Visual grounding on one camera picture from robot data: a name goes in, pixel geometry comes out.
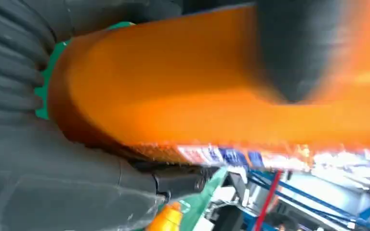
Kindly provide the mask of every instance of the orange barrel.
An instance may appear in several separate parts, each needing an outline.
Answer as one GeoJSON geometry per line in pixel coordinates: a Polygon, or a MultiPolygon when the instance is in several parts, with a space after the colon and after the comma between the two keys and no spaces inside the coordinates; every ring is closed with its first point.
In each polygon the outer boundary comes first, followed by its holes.
{"type": "Polygon", "coordinates": [[[182,216],[179,202],[166,205],[146,228],[146,231],[179,231],[182,216]]]}
{"type": "Polygon", "coordinates": [[[50,117],[73,141],[158,161],[307,168],[323,151],[370,150],[370,1],[347,15],[350,42],[301,104],[260,81],[255,18],[244,6],[75,38],[50,117]]]}

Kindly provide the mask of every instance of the orange toy blaster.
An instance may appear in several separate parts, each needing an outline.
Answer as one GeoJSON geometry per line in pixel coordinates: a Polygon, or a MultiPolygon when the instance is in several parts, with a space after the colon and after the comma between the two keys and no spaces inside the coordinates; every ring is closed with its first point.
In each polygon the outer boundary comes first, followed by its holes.
{"type": "Polygon", "coordinates": [[[51,118],[73,141],[156,161],[370,167],[370,1],[309,2],[313,15],[259,1],[76,38],[51,118]]]}

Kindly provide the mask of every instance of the gray ribbed surface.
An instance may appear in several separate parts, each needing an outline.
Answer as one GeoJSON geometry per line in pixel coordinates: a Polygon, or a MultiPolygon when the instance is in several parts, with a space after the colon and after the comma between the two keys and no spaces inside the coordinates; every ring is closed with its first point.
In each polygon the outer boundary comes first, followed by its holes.
{"type": "Polygon", "coordinates": [[[42,103],[33,91],[56,42],[124,19],[111,17],[110,9],[124,12],[147,1],[67,3],[0,0],[0,231],[94,231],[154,216],[154,179],[66,140],[53,123],[36,118],[42,103]],[[71,22],[79,17],[96,20],[77,28],[71,22]]]}

